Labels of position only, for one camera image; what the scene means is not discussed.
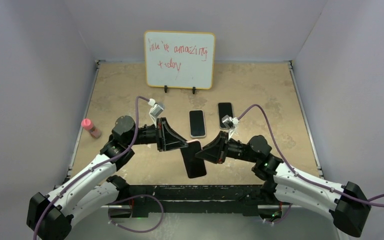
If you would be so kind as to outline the black phone with case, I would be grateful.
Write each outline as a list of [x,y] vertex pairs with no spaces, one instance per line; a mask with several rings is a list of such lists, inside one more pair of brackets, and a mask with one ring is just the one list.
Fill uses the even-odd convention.
[[219,118],[219,127],[220,129],[225,130],[226,126],[223,124],[223,117],[234,117],[233,105],[231,102],[219,102],[217,104],[217,110]]

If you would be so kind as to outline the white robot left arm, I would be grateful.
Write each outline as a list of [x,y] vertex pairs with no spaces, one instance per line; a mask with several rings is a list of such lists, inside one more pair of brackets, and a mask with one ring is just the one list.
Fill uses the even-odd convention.
[[148,144],[156,144],[160,152],[188,146],[164,117],[141,128],[131,116],[119,117],[108,142],[84,169],[53,191],[38,192],[30,199],[26,224],[34,231],[33,237],[63,240],[81,219],[101,206],[126,203],[136,191],[115,173],[135,154],[133,145]]

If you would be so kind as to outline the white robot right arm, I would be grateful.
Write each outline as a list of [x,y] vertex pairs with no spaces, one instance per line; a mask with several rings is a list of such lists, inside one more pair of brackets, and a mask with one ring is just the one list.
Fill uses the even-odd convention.
[[247,144],[229,139],[220,131],[218,136],[196,153],[196,158],[222,164],[226,158],[254,163],[252,172],[264,181],[260,196],[268,204],[276,200],[297,205],[331,220],[345,234],[359,238],[371,207],[345,197],[367,200],[359,185],[343,185],[315,177],[297,168],[289,168],[271,153],[271,146],[262,135],[253,136]]

